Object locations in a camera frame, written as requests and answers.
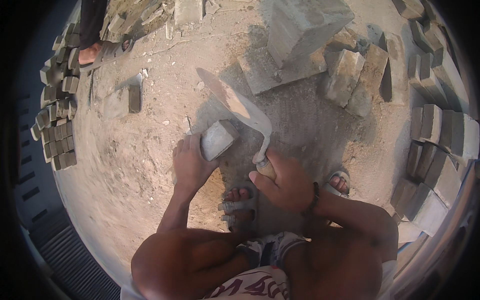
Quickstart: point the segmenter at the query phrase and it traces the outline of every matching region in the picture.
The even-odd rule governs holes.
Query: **gray sandal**
[[[340,193],[333,186],[330,185],[330,180],[332,180],[333,176],[337,176],[337,177],[343,178],[345,180],[345,182],[347,183],[347,192],[346,193]],[[334,172],[333,174],[330,175],[330,177],[328,178],[328,181],[325,184],[323,184],[322,188],[324,190],[327,190],[328,192],[332,193],[333,195],[348,198],[348,194],[350,193],[350,177],[348,176],[347,173],[345,173],[343,171],[336,171],[336,172]]]
[[[123,49],[121,48],[121,45],[124,42],[125,41],[112,43],[110,41],[103,41],[102,49],[100,50],[97,57],[95,58],[95,61],[91,63],[86,63],[85,65],[80,65],[80,72],[88,72],[90,70],[99,68],[104,64],[114,62],[120,59],[122,56],[130,52],[130,50],[133,47],[133,40],[131,39],[130,44],[128,45],[128,48],[126,48],[125,51],[123,51]]]
[[[242,183],[234,184],[229,190],[225,192],[225,197],[227,196],[228,192],[233,190],[234,188],[239,189],[246,189],[248,191],[249,199],[247,200],[240,200],[240,201],[225,201],[223,200],[222,203],[218,205],[218,210],[223,210],[227,214],[232,214],[234,210],[242,209],[242,210],[253,210],[254,216],[253,220],[251,221],[239,221],[234,215],[223,215],[222,221],[227,222],[227,227],[230,231],[232,231],[233,227],[236,227],[240,230],[245,231],[257,231],[257,211],[258,211],[258,189],[257,187],[250,181],[245,181]]]

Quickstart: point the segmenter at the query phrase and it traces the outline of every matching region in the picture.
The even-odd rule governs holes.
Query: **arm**
[[[187,135],[172,151],[177,184],[157,232],[187,228],[190,201],[218,167],[218,160],[206,161],[200,152],[200,134]]]
[[[250,179],[274,205],[296,213],[304,211],[313,201],[312,179],[296,159],[285,158],[272,149],[266,154],[277,174],[275,182],[256,171],[249,174]],[[396,259],[398,229],[383,208],[320,189],[313,213],[369,238],[379,250],[382,262]]]

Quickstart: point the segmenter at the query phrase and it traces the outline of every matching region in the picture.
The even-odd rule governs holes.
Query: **rusty trowel blade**
[[[220,100],[235,117],[246,125],[263,133],[264,137],[268,138],[269,141],[270,134],[272,133],[272,123],[264,112],[259,110],[247,97],[233,90],[230,85],[209,71],[197,68],[197,73],[205,85],[212,90],[218,100]]]

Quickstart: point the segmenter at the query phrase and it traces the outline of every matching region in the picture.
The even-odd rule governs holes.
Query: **left hand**
[[[219,160],[206,161],[200,151],[200,134],[187,135],[172,151],[173,167],[177,175],[176,187],[197,192],[218,167]]]

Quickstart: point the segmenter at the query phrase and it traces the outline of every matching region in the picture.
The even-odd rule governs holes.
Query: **dirt ground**
[[[339,168],[350,173],[352,199],[373,203],[393,213],[389,201],[405,173],[410,144],[410,107],[421,97],[410,89],[410,107],[393,107],[378,96],[371,114],[356,119],[317,95],[322,74],[252,96],[237,57],[266,46],[273,0],[217,0],[221,8],[200,25],[175,31],[166,39],[160,20],[148,27],[138,21],[129,36],[132,52],[93,73],[82,74],[73,135],[78,164],[56,172],[68,213],[94,257],[119,284],[130,272],[130,259],[140,243],[155,232],[173,193],[171,151],[187,130],[201,132],[213,122],[230,119],[240,138],[224,153],[220,168],[200,189],[190,206],[189,227],[226,231],[217,211],[221,194],[232,183],[247,179],[253,154],[262,143],[259,132],[246,127],[204,88],[195,68],[216,73],[253,101],[273,125],[271,146],[300,160],[311,177],[324,182]],[[115,13],[140,14],[133,0],[111,0],[107,18]],[[350,28],[375,44],[382,31],[400,35],[406,61],[420,49],[413,44],[408,21],[391,0],[346,0],[355,13]],[[107,35],[118,41],[122,36]],[[119,120],[103,121],[103,100],[120,82],[146,69],[142,111]],[[259,209],[261,233],[299,232],[300,216],[272,207]]]

